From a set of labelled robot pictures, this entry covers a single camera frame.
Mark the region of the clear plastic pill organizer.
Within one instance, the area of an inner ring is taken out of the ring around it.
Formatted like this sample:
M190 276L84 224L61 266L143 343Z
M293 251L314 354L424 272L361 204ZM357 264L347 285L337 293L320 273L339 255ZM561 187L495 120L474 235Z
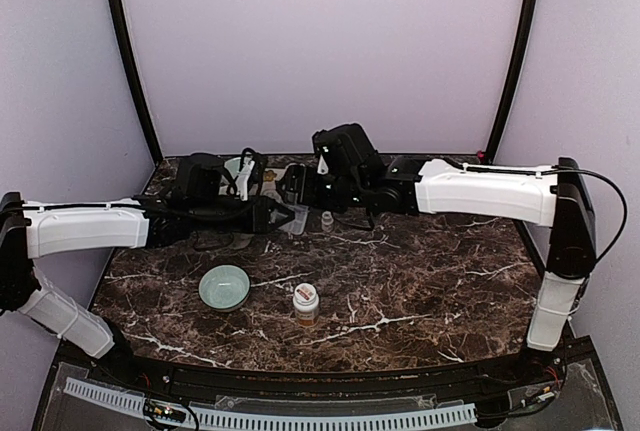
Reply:
M301 235L305 230L309 208L303 205L291 205L284 203L275 190L267 190L265 195L275 200L283 208L294 213L294 218L291 221L282 224L279 227L279 230L292 235Z

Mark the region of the white pill bottle orange label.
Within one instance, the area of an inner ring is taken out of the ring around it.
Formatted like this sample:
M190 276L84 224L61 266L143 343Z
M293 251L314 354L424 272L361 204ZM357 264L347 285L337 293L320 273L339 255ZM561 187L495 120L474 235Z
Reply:
M314 326L319 316L320 299L316 288L301 283L294 289L292 302L295 317L301 326Z

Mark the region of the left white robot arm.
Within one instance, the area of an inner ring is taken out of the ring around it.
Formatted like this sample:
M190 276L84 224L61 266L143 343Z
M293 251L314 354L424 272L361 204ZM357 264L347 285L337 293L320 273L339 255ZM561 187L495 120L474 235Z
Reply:
M103 248L162 248L197 229L266 234L295 219L268 196L219 196L187 207L160 197L110 202L39 203L9 192L1 200L1 310L19 312L87 356L120 387L141 378L140 363L117 326L88 311L37 270L36 260Z

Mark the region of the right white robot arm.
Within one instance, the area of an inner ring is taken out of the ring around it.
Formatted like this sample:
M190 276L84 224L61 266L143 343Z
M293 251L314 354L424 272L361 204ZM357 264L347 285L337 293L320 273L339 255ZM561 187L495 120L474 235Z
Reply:
M550 230L547 263L526 338L510 364L521 385L549 367L579 291L596 265L595 216L577 164L515 168L398 158L371 173L290 165L276 184L287 204L373 215L463 213L525 221Z

